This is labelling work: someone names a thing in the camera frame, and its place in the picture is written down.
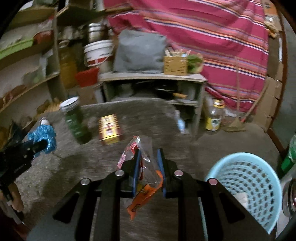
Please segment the blue plastic bag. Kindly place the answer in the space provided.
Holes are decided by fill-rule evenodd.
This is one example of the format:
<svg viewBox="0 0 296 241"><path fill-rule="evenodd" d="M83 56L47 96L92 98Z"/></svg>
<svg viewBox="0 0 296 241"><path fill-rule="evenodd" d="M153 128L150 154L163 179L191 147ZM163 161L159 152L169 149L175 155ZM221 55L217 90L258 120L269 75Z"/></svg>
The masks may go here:
<svg viewBox="0 0 296 241"><path fill-rule="evenodd" d="M56 133L51 125L37 126L34 131L27 134L27 140L34 141L34 143L42 140L47 141L47 146L43 150L45 154L49 154L55 151L57 147Z"/></svg>

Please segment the orange cartoon snack bag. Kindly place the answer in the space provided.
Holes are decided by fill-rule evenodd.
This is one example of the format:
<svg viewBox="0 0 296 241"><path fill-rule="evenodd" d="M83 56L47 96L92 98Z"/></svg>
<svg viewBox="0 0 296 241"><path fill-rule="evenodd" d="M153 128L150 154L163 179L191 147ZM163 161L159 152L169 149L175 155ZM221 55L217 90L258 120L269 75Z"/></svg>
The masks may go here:
<svg viewBox="0 0 296 241"><path fill-rule="evenodd" d="M127 144L118 163L121 169L125 161L135 157L140 152L137 174L132 176L132 182L136 182L135 195L131 201L125 202L126 211L133 220L137 211L145 206L163 185L163 175L152 153L152 139L147 136L133 136Z"/></svg>

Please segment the white crumpled paper napkin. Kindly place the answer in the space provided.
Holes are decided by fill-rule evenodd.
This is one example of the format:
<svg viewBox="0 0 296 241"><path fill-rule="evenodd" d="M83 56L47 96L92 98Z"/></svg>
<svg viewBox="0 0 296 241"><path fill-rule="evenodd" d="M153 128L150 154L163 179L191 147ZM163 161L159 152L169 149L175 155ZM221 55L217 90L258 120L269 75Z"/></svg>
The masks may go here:
<svg viewBox="0 0 296 241"><path fill-rule="evenodd" d="M245 209L248 209L248 196L246 192L237 193L234 197Z"/></svg>

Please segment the light blue plastic basket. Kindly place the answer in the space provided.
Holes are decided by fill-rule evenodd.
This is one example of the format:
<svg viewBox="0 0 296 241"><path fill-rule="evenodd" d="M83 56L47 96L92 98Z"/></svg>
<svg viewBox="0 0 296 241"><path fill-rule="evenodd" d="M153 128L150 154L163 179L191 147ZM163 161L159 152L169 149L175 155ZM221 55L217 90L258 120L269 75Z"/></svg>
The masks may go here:
<svg viewBox="0 0 296 241"><path fill-rule="evenodd" d="M232 195L246 193L246 209L271 233L282 207L280 180L274 169L257 155L233 153L220 159L205 180L217 179Z"/></svg>

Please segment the small clear spice bottle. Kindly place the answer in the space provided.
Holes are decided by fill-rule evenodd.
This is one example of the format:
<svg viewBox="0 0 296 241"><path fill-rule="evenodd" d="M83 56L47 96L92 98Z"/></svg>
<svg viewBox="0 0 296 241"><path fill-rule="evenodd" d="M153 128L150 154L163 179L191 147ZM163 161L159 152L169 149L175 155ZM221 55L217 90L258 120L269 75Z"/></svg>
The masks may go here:
<svg viewBox="0 0 296 241"><path fill-rule="evenodd" d="M39 125L47 125L47 126L50 126L50 122L48 121L47 118L41 118L40 121L39 121Z"/></svg>

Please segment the yellow red cardboard box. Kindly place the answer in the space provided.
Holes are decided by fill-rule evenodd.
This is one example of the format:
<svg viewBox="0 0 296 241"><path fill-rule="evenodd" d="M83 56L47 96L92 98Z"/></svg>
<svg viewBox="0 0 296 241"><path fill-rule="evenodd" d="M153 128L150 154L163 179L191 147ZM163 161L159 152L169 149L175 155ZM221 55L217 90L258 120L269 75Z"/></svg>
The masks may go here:
<svg viewBox="0 0 296 241"><path fill-rule="evenodd" d="M99 140L102 145L115 144L123 139L122 130L115 114L101 117L98 124Z"/></svg>

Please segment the green-labelled clear jar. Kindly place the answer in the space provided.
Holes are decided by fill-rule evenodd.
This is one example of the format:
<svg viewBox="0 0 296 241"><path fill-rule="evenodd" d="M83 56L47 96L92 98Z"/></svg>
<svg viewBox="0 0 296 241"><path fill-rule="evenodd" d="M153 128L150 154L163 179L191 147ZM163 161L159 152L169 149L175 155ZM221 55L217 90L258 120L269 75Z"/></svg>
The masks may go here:
<svg viewBox="0 0 296 241"><path fill-rule="evenodd" d="M91 140L91 132L88 129L80 108L78 96L71 97L60 104L60 110L65 116L65 121L70 132L79 144L86 144Z"/></svg>

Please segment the wooden curved shelf unit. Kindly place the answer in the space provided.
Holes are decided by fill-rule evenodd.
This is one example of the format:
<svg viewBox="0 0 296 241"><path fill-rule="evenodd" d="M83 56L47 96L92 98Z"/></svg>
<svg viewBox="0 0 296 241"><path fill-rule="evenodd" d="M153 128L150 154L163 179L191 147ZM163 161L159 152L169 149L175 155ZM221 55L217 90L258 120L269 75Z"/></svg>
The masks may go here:
<svg viewBox="0 0 296 241"><path fill-rule="evenodd" d="M1 126L32 119L46 103L64 100L57 43L57 11L20 10L1 36L1 50L22 40L32 47L1 59Z"/></svg>

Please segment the yellow-labelled oil bottle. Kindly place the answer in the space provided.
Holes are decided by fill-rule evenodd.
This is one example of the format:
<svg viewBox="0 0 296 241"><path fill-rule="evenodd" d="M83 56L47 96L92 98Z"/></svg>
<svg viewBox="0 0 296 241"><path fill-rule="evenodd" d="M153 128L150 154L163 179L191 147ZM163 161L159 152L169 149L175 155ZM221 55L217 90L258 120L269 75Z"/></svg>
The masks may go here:
<svg viewBox="0 0 296 241"><path fill-rule="evenodd" d="M221 121L224 118L224 103L220 99L214 99L212 104L207 108L206 125L205 129L207 133L217 133Z"/></svg>

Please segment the red plastic basket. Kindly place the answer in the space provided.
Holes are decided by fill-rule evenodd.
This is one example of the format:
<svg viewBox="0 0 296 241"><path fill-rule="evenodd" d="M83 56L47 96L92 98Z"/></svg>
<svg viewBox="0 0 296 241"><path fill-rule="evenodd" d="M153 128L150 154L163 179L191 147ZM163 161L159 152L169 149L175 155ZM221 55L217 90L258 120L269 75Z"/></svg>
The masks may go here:
<svg viewBox="0 0 296 241"><path fill-rule="evenodd" d="M88 87L98 82L99 68L90 68L75 74L75 79L80 87Z"/></svg>

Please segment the green plastic tray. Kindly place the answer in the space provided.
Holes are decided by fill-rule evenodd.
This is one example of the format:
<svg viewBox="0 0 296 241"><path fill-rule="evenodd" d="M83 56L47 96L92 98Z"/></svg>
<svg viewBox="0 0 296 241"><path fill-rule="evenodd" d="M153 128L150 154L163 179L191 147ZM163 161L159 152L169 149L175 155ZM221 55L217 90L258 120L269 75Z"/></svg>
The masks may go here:
<svg viewBox="0 0 296 241"><path fill-rule="evenodd" d="M0 59L3 59L6 56L9 56L9 55L11 55L15 52L21 51L23 49L32 47L33 42L34 42L34 39L22 40L22 41L19 41L15 44L12 44L12 45L2 49L0 51Z"/></svg>

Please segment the large cooking oil bottle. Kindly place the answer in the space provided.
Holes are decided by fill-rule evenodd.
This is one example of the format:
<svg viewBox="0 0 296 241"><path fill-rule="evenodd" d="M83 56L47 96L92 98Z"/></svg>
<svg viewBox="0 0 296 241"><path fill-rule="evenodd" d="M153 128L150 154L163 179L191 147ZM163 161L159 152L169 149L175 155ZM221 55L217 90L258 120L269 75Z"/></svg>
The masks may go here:
<svg viewBox="0 0 296 241"><path fill-rule="evenodd" d="M69 42L69 40L63 40L58 45L60 76L65 89L72 89L78 84L75 79L77 73L75 56L68 47Z"/></svg>

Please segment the grey wooden cabinet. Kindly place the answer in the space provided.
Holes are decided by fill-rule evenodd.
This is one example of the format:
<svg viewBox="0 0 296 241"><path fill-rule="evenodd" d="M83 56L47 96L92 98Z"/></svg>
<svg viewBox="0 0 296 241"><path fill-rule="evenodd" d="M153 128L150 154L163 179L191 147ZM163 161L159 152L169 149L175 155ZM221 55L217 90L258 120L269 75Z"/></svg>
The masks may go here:
<svg viewBox="0 0 296 241"><path fill-rule="evenodd" d="M164 73L107 72L99 75L99 86L106 101L162 99L178 110L191 109L185 118L195 141L208 80L201 74L186 76Z"/></svg>

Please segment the white plastic bucket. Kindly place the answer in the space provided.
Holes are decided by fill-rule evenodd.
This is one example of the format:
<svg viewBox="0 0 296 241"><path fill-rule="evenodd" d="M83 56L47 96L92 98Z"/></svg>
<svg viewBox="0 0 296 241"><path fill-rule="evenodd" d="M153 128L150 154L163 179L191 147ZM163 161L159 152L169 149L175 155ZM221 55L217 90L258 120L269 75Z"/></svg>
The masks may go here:
<svg viewBox="0 0 296 241"><path fill-rule="evenodd" d="M84 47L84 64L88 68L99 68L100 73L112 72L112 40L101 40Z"/></svg>

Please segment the grey fabric cover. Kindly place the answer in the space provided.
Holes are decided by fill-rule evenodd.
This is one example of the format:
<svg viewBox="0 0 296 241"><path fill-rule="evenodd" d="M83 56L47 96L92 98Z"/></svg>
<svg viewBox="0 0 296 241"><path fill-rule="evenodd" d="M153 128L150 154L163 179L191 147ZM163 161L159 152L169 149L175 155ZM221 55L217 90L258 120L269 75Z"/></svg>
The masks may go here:
<svg viewBox="0 0 296 241"><path fill-rule="evenodd" d="M162 73L166 36L123 30L118 36L113 70L126 73Z"/></svg>

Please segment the stainless steel pot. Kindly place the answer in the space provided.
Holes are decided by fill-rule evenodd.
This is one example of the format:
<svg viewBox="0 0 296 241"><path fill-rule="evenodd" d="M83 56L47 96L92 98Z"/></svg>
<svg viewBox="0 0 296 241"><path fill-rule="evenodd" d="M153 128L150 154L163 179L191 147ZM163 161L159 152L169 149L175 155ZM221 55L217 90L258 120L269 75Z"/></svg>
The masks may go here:
<svg viewBox="0 0 296 241"><path fill-rule="evenodd" d="M106 25L102 23L91 23L87 29L88 42L93 43L106 38Z"/></svg>

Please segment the striped red curtain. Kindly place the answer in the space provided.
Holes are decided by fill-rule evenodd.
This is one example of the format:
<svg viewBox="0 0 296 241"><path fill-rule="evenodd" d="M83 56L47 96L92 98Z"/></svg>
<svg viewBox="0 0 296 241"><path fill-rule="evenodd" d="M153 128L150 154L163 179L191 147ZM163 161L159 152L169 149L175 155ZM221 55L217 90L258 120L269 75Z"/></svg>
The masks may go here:
<svg viewBox="0 0 296 241"><path fill-rule="evenodd" d="M175 50L201 54L207 92L236 108L236 69L240 110L248 111L263 89L268 33L260 1L105 1L106 9L130 7L108 16L114 32L159 33Z"/></svg>

